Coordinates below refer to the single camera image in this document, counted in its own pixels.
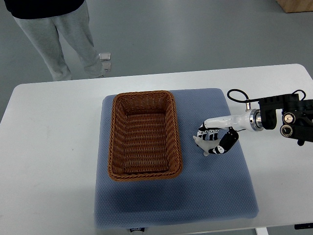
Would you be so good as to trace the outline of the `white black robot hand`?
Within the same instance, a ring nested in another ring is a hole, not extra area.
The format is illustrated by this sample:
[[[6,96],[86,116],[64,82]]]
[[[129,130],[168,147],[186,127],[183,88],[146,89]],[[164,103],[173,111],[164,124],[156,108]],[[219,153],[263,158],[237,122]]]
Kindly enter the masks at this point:
[[[239,139],[238,132],[262,131],[261,112],[259,109],[247,110],[243,115],[209,118],[198,128],[197,137],[205,141],[220,140],[210,154],[225,154]]]

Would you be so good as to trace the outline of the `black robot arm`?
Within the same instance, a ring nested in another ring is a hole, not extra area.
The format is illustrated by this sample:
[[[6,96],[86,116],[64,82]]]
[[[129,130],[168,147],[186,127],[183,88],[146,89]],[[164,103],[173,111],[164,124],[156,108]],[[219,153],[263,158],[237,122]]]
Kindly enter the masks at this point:
[[[313,101],[299,98],[296,90],[291,94],[276,95],[260,98],[261,124],[267,130],[273,130],[277,124],[277,110],[282,111],[282,126],[280,133],[283,137],[297,140],[299,146],[313,141]]]

